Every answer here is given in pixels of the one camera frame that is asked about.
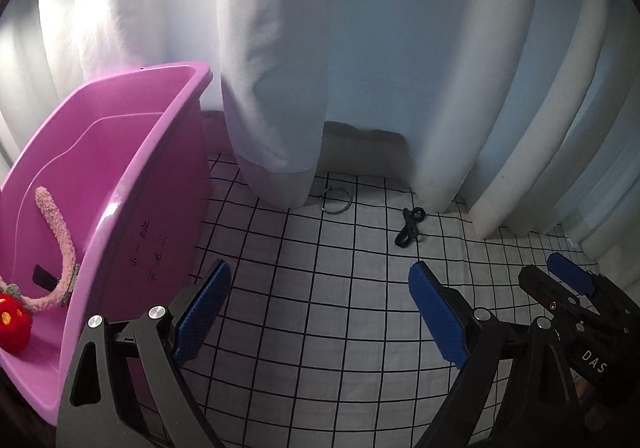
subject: metal bolt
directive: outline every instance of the metal bolt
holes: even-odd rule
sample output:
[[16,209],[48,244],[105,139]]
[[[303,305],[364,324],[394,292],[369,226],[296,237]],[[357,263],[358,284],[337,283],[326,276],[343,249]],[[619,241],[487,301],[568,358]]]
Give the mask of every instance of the metal bolt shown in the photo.
[[99,314],[91,316],[87,324],[89,325],[89,327],[91,327],[91,329],[95,329],[98,325],[102,324],[102,316],[100,316]]
[[166,309],[164,307],[162,307],[161,305],[156,305],[155,307],[149,309],[149,318],[151,318],[152,320],[157,320],[159,318],[162,318],[165,313]]
[[538,317],[536,324],[541,329],[551,329],[551,322],[549,321],[549,318],[545,318],[544,316]]
[[476,317],[477,320],[481,322],[486,322],[491,318],[491,313],[484,307],[478,307],[478,309],[474,311],[474,316]]

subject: key ring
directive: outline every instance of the key ring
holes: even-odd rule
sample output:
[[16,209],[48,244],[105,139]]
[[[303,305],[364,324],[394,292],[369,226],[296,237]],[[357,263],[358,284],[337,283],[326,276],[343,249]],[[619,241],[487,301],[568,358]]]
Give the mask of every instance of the key ring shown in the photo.
[[[347,202],[347,205],[344,208],[340,208],[338,210],[327,210],[326,208],[324,208],[324,202],[326,201],[326,194],[331,190],[341,190],[349,196],[349,201]],[[351,207],[351,203],[353,203],[353,196],[351,195],[351,192],[346,188],[343,188],[342,186],[329,186],[326,190],[324,190],[320,194],[320,197],[318,198],[318,205],[320,206],[320,209],[323,212],[328,213],[329,215],[339,215],[341,213],[344,213]]]

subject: black hair tie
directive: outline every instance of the black hair tie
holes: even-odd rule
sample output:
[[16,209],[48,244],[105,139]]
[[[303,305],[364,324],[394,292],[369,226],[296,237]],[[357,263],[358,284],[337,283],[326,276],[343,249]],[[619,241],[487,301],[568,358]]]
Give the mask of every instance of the black hair tie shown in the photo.
[[396,246],[400,248],[408,248],[409,245],[418,238],[418,222],[422,222],[426,216],[423,208],[414,208],[409,211],[409,208],[402,210],[402,218],[404,219],[404,228],[398,233],[396,237]]

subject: metal ring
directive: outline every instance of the metal ring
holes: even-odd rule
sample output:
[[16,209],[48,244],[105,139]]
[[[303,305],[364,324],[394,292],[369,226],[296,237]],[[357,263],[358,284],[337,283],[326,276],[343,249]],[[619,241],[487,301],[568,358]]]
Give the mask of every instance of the metal ring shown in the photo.
[[536,324],[541,329],[551,329],[551,321],[545,316],[538,316]]
[[[349,202],[347,202],[347,205],[344,208],[340,208],[339,210],[336,210],[336,211],[331,211],[324,208],[324,202],[326,201],[326,194],[331,190],[341,190],[349,196]],[[329,215],[339,215],[341,213],[344,213],[351,207],[351,203],[353,203],[353,196],[351,195],[351,192],[346,188],[343,188],[342,186],[329,186],[326,190],[324,190],[320,194],[320,197],[318,198],[318,204],[320,206],[320,209],[323,212],[328,213]]]
[[477,309],[474,310],[474,316],[476,317],[477,320],[481,322],[486,322],[487,320],[491,319],[491,312],[488,309],[485,309],[484,307],[478,307]]

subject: blue gripper pad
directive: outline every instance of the blue gripper pad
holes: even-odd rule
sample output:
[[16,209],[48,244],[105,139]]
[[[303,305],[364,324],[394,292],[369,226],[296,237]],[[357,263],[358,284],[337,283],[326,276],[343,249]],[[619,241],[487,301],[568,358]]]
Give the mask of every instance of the blue gripper pad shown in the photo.
[[462,370],[469,358],[465,329],[436,284],[440,285],[437,280],[434,282],[431,279],[420,262],[409,269],[409,292],[418,306],[420,316],[427,324],[442,357]]
[[552,253],[546,260],[546,268],[576,293],[592,296],[595,291],[591,275],[576,266],[560,253]]
[[172,357],[179,367],[194,360],[200,352],[204,339],[230,290],[231,271],[228,263],[221,261],[191,301],[175,328]]

